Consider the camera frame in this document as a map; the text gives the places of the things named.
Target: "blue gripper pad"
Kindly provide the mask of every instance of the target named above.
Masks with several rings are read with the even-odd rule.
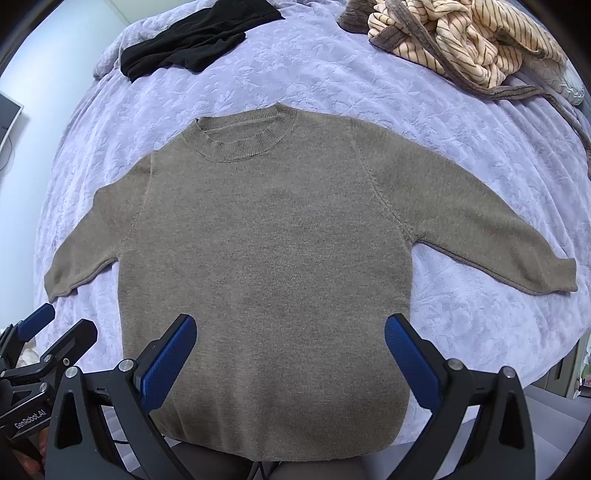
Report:
[[[21,342],[30,342],[33,337],[49,325],[56,317],[51,303],[41,305],[17,325],[17,337]]]
[[[384,336],[418,404],[435,413],[441,404],[439,380],[394,315],[386,320]]]
[[[197,342],[197,323],[187,316],[141,379],[144,412],[160,408]]]

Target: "wall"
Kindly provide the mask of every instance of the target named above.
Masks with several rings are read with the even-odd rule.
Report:
[[[0,329],[34,308],[35,235],[57,144],[96,59],[125,27],[104,0],[64,0],[0,77],[0,91],[24,105],[0,171]]]
[[[106,0],[127,21],[135,22],[142,18],[152,17],[190,0]]]

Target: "sweater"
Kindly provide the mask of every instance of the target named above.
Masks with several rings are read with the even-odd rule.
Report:
[[[384,341],[422,242],[530,294],[576,263],[475,176],[385,128],[282,104],[201,118],[99,189],[46,274],[50,301],[119,261],[124,354],[199,327],[163,434],[252,460],[395,439],[409,388]]]
[[[132,82],[172,65],[202,72],[246,39],[248,30],[283,17],[266,0],[217,0],[154,38],[126,48],[121,73]]]

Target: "sweater sleeve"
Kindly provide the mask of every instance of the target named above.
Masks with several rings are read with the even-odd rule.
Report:
[[[521,291],[576,291],[576,262],[454,162],[385,128],[352,121],[376,194],[410,242],[427,244]]]
[[[57,249],[45,275],[49,301],[65,297],[115,262],[133,231],[151,175],[151,156],[96,191],[92,207]]]

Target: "ribbed neckline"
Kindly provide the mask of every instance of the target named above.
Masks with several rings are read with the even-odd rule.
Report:
[[[295,108],[282,103],[233,115],[204,116],[194,121],[183,132],[183,137],[198,153],[209,160],[237,161],[258,155],[277,145],[293,126],[296,116]],[[271,125],[254,137],[241,138],[234,142],[220,142],[211,139],[207,134],[209,130],[216,128],[271,118]]]

